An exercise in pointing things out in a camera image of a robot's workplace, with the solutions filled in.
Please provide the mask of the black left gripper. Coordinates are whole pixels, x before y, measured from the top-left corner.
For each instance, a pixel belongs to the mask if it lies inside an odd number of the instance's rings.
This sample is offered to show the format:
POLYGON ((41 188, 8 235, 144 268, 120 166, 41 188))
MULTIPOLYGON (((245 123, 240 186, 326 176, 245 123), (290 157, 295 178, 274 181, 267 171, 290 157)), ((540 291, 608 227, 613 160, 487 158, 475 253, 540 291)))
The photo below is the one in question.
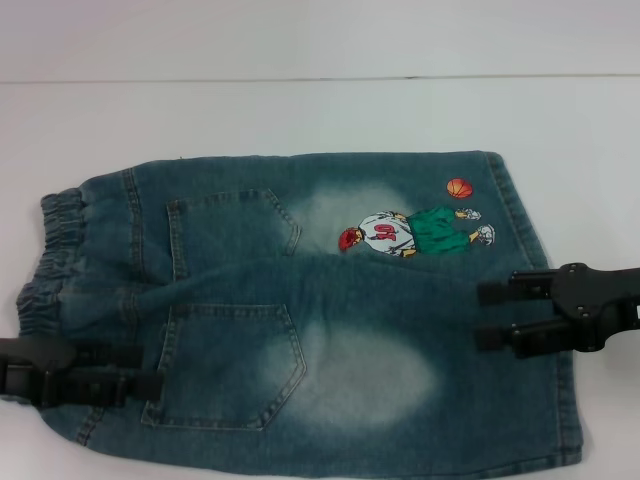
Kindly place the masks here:
POLYGON ((125 403, 158 401, 164 376, 124 375, 81 369, 141 368, 141 346, 73 346, 53 337, 1 339, 1 395, 43 403, 125 403))

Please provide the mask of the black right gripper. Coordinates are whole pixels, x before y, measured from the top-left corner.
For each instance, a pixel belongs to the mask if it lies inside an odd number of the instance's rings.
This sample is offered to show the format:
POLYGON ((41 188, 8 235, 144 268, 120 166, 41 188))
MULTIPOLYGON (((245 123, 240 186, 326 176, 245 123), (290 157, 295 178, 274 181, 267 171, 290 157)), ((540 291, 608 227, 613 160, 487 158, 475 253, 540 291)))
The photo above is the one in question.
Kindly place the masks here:
MULTIPOLYGON (((622 332, 639 328, 639 270, 596 270, 584 263, 557 269, 514 271, 505 282, 477 286, 481 305, 548 300, 566 320, 570 348, 595 352, 622 332)), ((520 359, 553 354, 552 332, 546 323, 489 326, 474 330, 475 346, 481 352, 510 349, 520 359)))

